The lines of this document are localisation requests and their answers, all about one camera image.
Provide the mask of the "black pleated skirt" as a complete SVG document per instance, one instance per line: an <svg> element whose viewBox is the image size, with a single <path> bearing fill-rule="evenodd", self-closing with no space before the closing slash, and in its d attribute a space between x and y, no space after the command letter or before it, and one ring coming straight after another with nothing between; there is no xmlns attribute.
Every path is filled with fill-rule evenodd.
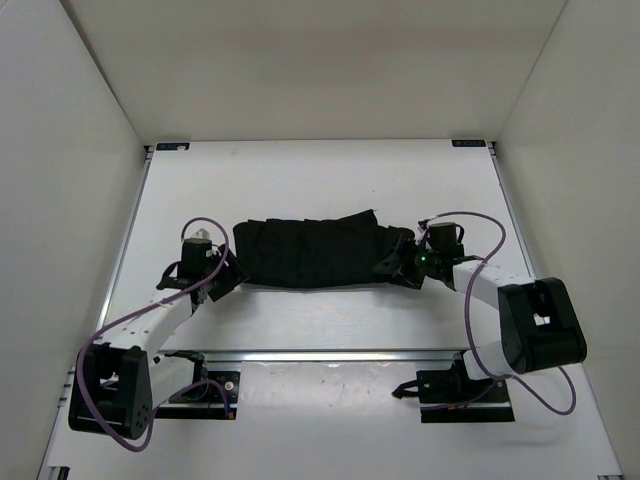
<svg viewBox="0 0 640 480"><path fill-rule="evenodd" d="M373 210L339 219L247 220L233 227L236 257L252 284L321 289L387 283L382 263L415 234L381 226Z"/></svg>

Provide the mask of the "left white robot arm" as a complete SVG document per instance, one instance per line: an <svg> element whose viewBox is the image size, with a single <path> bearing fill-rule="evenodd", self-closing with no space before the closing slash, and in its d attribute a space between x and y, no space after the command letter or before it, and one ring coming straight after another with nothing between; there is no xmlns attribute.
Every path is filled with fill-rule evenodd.
<svg viewBox="0 0 640 480"><path fill-rule="evenodd" d="M208 401L218 394L222 416L233 416L224 382L209 376L203 354L165 351L177 328L200 306L231 293L248 276L228 245L183 241L181 257L162 273L150 304L98 331L77 356L67 421L77 432L111 436L138 451L154 417L169 402Z"/></svg>

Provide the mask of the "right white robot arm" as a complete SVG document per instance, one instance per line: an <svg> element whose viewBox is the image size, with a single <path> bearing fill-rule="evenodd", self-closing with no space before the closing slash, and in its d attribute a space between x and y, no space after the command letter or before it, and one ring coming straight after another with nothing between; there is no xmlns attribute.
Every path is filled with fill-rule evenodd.
<svg viewBox="0 0 640 480"><path fill-rule="evenodd" d="M458 352L446 370L424 371L394 391L397 398L447 392L471 400L495 381L583 362L587 344L565 284L557 278L513 275L466 254L464 229L454 222L422 224L420 240L401 239L378 265L377 274L417 289L425 279L479 300L499 316L500 336Z"/></svg>

